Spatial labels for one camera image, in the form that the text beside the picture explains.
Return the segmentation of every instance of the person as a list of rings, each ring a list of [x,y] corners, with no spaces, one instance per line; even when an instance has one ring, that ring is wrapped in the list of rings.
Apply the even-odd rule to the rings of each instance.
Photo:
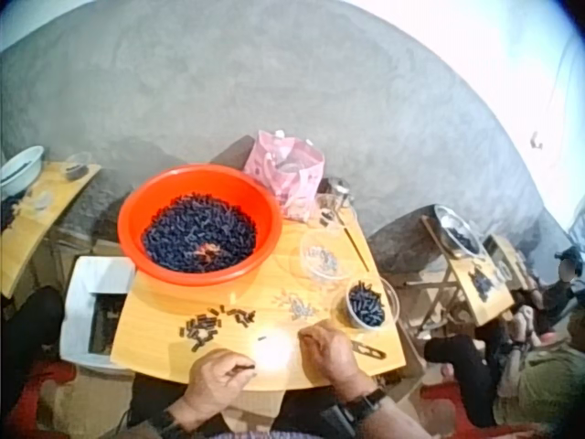
[[[378,387],[368,375],[359,369],[349,338],[324,320],[299,332],[303,361],[311,363],[332,384],[333,394],[342,403],[348,403],[370,395]],[[229,431],[219,420],[226,409],[246,384],[256,375],[252,359],[235,352],[220,349],[210,352],[193,365],[189,384],[178,398],[161,413],[151,413],[148,420],[127,431],[117,439],[190,437],[197,432],[204,437],[240,437]],[[270,435],[247,433],[241,437],[341,437],[323,419],[319,419],[322,407],[320,396],[329,388],[313,391],[287,392],[281,413],[275,419]],[[304,393],[304,403],[299,397]],[[141,407],[131,404],[133,410]],[[403,413],[389,398],[384,397],[379,408],[359,425],[359,432],[368,438],[413,438],[428,439],[430,436]]]
[[[45,345],[59,339],[65,315],[63,299],[55,288],[36,290],[7,321],[2,318],[2,418],[18,402],[28,372]]]
[[[423,356],[452,364],[463,406],[475,426],[551,425],[585,380],[585,306],[572,312],[568,331],[568,342],[539,348],[532,308],[523,306],[514,315],[511,339],[498,319],[475,330],[485,342],[486,364],[466,335],[432,338],[422,347]]]
[[[526,278],[527,290],[513,290],[515,305],[512,311],[515,313],[522,305],[528,305],[534,309],[535,331],[538,335],[553,331],[565,313],[569,301],[576,297],[572,289],[572,282],[583,273],[583,260],[577,247],[572,246],[563,252],[555,253],[555,258],[560,260],[558,264],[558,280],[551,285],[543,285],[538,277],[529,275]]]

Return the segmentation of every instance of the wooden table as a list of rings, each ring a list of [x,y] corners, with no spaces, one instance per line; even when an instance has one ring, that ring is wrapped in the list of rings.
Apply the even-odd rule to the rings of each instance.
[[[485,248],[495,263],[505,263],[510,274],[512,274],[512,279],[506,282],[510,290],[530,290],[533,288],[529,284],[527,267],[509,240],[503,236],[490,235]]]
[[[359,225],[354,219],[344,220],[370,272],[375,272],[376,265]],[[404,366],[399,334],[391,320],[384,331],[365,332],[349,327],[340,308],[348,280],[324,288],[307,277],[301,267],[299,246],[308,230],[304,224],[285,221],[278,245],[264,264],[255,272],[225,284],[188,288],[138,272],[116,331],[112,360],[156,378],[186,383],[196,359],[215,348],[228,348],[250,356],[257,363],[258,376],[248,385],[248,391],[311,388],[325,385],[326,381],[302,363],[297,333],[302,327],[331,318],[352,339],[386,353],[383,360],[356,354],[366,373],[375,375]],[[337,242],[338,258],[354,267],[355,275],[364,273],[362,262],[343,232]],[[293,319],[287,302],[290,297],[312,306],[314,315]],[[191,352],[194,342],[181,338],[179,328],[189,318],[209,315],[209,308],[219,310],[221,305],[226,311],[255,310],[254,323],[244,328],[233,316],[220,315],[222,328],[218,334],[196,353]]]
[[[2,233],[2,294],[7,298],[12,297],[20,276],[47,231],[101,169],[98,165],[90,165],[90,171],[84,177],[68,181],[60,172],[61,166],[60,162],[45,163],[43,171],[30,188],[31,195],[23,198],[18,206],[20,212]],[[46,209],[37,211],[35,200],[45,191],[50,193],[52,201]]]
[[[441,239],[435,233],[434,219],[423,216],[421,218],[427,232],[430,234],[432,239],[437,244],[437,247],[441,250],[442,255],[447,261],[447,271],[443,277],[442,282],[439,283],[418,283],[411,284],[407,283],[403,289],[428,289],[428,288],[439,288],[439,292],[435,296],[431,303],[431,307],[423,318],[422,323],[419,325],[417,334],[424,330],[424,325],[435,313],[435,309],[439,302],[444,297],[447,288],[453,288],[452,297],[446,306],[446,312],[448,313],[450,308],[456,303],[459,298],[459,293],[462,292],[464,300],[467,302],[469,309],[472,313],[473,321],[477,326],[482,326],[490,320],[500,316],[514,303],[512,295],[508,291],[504,283],[502,283],[497,275],[494,262],[491,260],[489,255],[485,255],[483,258],[455,258],[441,243]],[[485,274],[493,283],[494,287],[488,292],[487,300],[484,302],[480,295],[477,293],[475,286],[473,286],[473,280],[470,273],[473,273],[475,267],[479,268],[482,273]]]

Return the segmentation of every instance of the white wall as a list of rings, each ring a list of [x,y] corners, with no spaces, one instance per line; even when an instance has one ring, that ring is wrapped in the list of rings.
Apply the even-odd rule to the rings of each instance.
[[[0,49],[89,1],[15,0]],[[470,84],[568,229],[585,197],[585,49],[562,9],[553,0],[343,1],[410,34]],[[541,150],[531,147],[534,132]]]

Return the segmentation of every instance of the white box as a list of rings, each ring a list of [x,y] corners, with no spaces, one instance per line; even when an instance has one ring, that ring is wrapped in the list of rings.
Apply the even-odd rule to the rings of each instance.
[[[99,372],[128,372],[110,356],[90,353],[90,336],[96,295],[128,294],[135,273],[132,261],[124,257],[81,256],[75,262],[59,341],[63,359]]]

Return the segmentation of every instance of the pink bag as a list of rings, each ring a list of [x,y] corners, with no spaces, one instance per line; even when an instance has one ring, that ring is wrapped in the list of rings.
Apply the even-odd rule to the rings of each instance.
[[[310,141],[258,131],[244,172],[270,189],[291,220],[307,221],[324,172],[324,156]]]

